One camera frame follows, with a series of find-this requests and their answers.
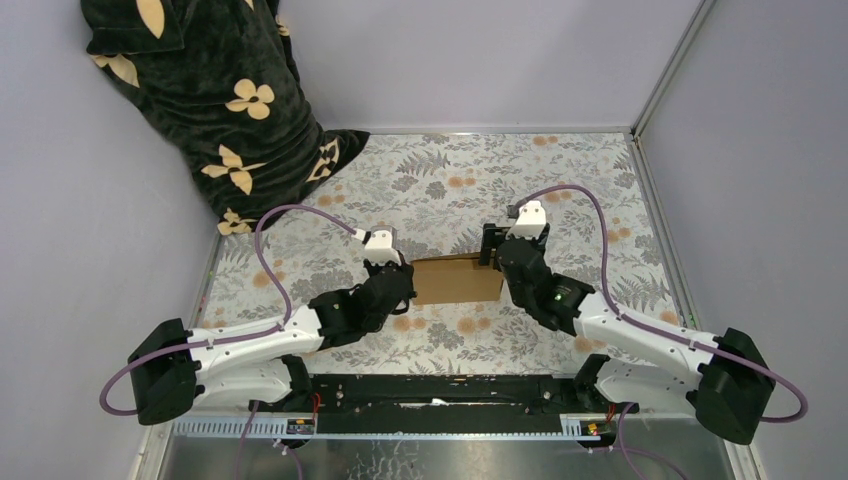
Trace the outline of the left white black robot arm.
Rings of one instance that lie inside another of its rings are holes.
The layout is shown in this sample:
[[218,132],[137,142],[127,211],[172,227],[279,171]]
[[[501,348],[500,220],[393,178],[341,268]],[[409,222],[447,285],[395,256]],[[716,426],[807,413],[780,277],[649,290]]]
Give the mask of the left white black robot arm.
[[416,295],[413,274],[408,264],[372,268],[363,283],[325,292],[290,318],[194,330],[179,318],[160,323],[127,359],[138,422],[258,402],[301,409],[311,393],[302,355],[380,331],[407,311]]

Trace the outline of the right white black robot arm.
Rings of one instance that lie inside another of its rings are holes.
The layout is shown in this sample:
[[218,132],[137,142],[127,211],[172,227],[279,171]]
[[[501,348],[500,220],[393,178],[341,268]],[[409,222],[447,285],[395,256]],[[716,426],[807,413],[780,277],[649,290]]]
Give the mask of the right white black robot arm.
[[775,388],[761,372],[766,363],[753,340],[732,328],[713,335],[626,308],[614,312],[591,285],[551,271],[544,260],[547,233],[523,239],[486,223],[479,263],[503,274],[513,304],[541,326],[633,355],[631,361],[590,355],[573,380],[577,405],[597,412],[635,403],[680,413],[726,441],[750,444]]

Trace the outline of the brown cardboard paper box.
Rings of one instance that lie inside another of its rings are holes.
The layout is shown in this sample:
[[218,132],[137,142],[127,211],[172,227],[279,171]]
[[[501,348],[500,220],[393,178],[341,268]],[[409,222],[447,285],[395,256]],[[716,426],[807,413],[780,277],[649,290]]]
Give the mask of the brown cardboard paper box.
[[412,262],[416,305],[493,302],[501,297],[503,276],[480,264],[479,253],[418,259]]

